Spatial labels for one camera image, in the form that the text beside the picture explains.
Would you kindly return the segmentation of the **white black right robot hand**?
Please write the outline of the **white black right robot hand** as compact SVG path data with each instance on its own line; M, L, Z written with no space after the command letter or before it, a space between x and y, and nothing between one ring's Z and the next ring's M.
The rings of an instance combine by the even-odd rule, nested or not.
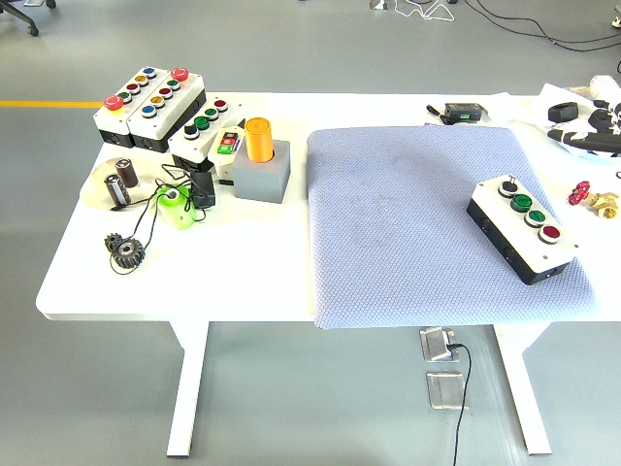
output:
M553 123L547 137L566 148L598 156L620 156L620 104L595 99L592 109L580 112L577 102L565 102L548 109Z

